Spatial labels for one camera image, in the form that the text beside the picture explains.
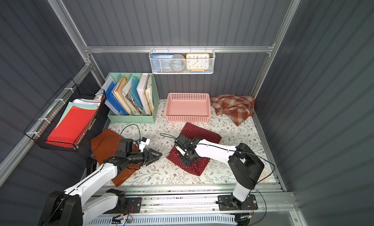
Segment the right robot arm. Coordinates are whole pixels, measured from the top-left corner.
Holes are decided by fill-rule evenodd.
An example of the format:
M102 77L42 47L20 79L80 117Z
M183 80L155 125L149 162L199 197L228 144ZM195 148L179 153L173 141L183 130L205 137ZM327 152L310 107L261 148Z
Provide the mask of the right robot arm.
M228 205L235 208L246 203L247 197L255 189L265 168L262 160L244 143L237 146L225 146L199 137L188 139L179 135L174 144L181 153L180 161L185 167L189 167L201 158L209 158L231 169L236 178L236 186Z

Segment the red polka dot skirt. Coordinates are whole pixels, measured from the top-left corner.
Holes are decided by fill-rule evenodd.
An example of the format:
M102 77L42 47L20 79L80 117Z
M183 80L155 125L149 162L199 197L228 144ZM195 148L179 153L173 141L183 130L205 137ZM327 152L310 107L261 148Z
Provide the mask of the red polka dot skirt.
M185 136L188 139L194 139L196 137L205 139L209 142L219 144L222 137L210 130L198 127L196 125L193 125L191 123L186 123L183 129L180 132L180 135ZM177 150L177 148L174 146L169 155L167 156L167 159L170 160L173 164L180 167L182 170L196 176L201 176L201 174L204 172L205 168L207 167L208 163L210 162L209 158L200 158L193 164L191 164L189 167L185 167L181 160L180 156L182 154L180 151Z

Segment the rust brown skirt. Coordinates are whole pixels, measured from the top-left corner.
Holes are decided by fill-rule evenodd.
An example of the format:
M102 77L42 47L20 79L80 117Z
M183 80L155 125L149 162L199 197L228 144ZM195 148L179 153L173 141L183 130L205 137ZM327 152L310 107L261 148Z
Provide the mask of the rust brown skirt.
M115 154L119 147L118 142L123 139L124 137L120 137L118 133L106 129L91 140L92 153L99 165L102 165L104 160ZM123 170L118 176L112 179L113 184L116 187L121 186L135 173L137 169L140 168L140 165L141 164L130 164L127 169Z

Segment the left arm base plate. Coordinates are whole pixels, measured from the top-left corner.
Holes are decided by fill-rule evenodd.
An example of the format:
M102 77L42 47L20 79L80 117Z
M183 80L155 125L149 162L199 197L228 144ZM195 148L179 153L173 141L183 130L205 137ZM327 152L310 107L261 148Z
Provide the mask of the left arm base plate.
M104 214L139 213L140 208L141 208L141 203L142 203L141 197L119 199L115 208L104 212Z

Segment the grey tape roll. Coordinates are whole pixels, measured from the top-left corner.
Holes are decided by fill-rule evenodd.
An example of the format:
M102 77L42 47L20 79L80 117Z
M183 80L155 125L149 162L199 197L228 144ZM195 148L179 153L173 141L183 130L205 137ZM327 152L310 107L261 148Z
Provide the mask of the grey tape roll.
M181 54L174 54L171 58L169 66L174 72L182 72L186 68L185 57Z

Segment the yellow alarm clock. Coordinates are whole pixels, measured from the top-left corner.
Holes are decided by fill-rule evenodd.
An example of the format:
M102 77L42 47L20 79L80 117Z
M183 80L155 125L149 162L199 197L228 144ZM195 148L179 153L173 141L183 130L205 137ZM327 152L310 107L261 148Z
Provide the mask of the yellow alarm clock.
M203 72L209 69L209 53L186 54L186 68L191 72Z

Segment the blue folder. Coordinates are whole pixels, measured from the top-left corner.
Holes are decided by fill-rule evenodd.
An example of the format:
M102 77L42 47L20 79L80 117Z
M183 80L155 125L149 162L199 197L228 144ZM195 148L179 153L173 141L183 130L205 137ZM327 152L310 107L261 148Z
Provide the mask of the blue folder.
M105 85L103 85L106 95L105 105L108 106L115 115L129 115L113 94L115 86L116 83L113 80L108 80Z

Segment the pink plastic basket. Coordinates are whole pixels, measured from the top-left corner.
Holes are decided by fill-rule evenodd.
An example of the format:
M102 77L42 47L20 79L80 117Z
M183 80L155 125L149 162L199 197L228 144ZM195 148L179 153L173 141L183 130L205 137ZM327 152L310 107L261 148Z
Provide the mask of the pink plastic basket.
M169 93L165 117L168 122L207 123L211 118L208 93Z

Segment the green file organizer box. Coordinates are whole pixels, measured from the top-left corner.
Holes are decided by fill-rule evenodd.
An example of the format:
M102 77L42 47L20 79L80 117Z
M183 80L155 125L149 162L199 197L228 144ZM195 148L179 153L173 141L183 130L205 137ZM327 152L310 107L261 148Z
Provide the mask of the green file organizer box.
M118 83L122 77L126 77L128 80L130 77L136 77L138 80L141 78L142 73L108 73L106 80L110 77ZM159 112L158 106L160 104L160 97L157 89L156 80L154 74L149 73L149 76L152 77L152 86L153 86L153 102L154 102L154 111L152 115L115 115L112 110L108 113L108 119L113 123L135 123L135 124L153 124L156 122L157 113Z

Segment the blue box in basket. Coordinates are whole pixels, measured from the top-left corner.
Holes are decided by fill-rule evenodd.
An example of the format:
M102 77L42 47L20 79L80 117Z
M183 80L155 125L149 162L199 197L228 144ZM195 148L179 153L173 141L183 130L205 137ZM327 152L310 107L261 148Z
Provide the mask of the blue box in basket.
M150 64L152 72L154 74L169 72L171 70L170 62L173 56L174 54L170 53L151 53Z

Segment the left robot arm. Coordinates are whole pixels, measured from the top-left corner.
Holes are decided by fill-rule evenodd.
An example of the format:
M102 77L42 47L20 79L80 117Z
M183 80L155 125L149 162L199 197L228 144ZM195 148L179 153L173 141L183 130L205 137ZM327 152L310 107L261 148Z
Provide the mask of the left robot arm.
M114 179L130 165L149 165L162 157L148 148L150 140L138 143L139 152L132 152L134 141L123 139L113 156L104 160L97 170L64 191L51 193L44 205L40 226L85 226L102 214L129 216L140 211L140 197L126 198L123 191L109 189L94 200L90 198L108 181Z

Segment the red plaid skirt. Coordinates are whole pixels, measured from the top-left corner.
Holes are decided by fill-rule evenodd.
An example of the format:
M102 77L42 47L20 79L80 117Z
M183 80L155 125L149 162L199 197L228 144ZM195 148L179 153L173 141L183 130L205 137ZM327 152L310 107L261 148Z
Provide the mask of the red plaid skirt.
M216 115L227 115L236 126L240 126L249 117L254 116L255 98L224 94L212 97L211 106Z

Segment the white binder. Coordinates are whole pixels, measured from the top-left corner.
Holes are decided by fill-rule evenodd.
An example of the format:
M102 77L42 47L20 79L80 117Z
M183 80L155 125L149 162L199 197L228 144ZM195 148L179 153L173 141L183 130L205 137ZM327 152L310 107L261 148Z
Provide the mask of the white binder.
M146 86L147 86L147 82L148 82L148 77L149 77L148 74L143 73L141 75L139 83L136 87L136 90L137 90L140 102L143 106L143 111L144 111L145 115L150 115L151 114L149 104L148 104L148 101L147 101L147 98L146 98L146 95L145 95L145 90L146 90Z

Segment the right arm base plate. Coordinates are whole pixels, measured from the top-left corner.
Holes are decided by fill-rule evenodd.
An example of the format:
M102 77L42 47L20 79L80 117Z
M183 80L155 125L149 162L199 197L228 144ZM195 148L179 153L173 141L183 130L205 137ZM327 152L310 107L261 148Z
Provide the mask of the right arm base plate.
M257 210L258 204L255 195L250 194L246 197L245 201L240 202L233 195L219 195L216 204L219 206L220 211L231 210Z

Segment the floral table mat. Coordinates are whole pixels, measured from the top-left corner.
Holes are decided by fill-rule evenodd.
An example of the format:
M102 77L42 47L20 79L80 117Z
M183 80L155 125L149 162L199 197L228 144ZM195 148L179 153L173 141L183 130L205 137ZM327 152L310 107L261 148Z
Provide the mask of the floral table mat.
M110 123L109 129L122 134L124 137L137 138L139 134L149 138L150 148L162 153L162 158L149 166L143 166L131 177L121 184L125 186L150 186L150 185L204 185L204 184L234 184L235 178L230 168L218 161L210 160L200 176L190 174L172 161L169 155L173 139L163 137L162 134L178 136L184 127L184 123L169 123L165 117L166 100L161 99L158 107L156 122L153 124L129 124ZM239 143L247 144L256 155L261 156L265 168L261 174L263 184L276 184L278 182L272 173L272 161L267 157L262 145L254 121L251 117L240 126L236 126L227 115L216 115L211 109L211 118L208 123L197 123L197 126L219 134L222 139L220 144L234 146Z

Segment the red paper stack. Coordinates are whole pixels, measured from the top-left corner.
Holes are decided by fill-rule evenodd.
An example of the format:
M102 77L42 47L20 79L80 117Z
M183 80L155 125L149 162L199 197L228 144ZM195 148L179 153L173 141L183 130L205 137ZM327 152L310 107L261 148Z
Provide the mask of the red paper stack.
M81 137L81 133L94 117L96 109L85 109L72 106L61 122L53 129L47 139L48 144L66 145L72 148L76 144L76 140Z

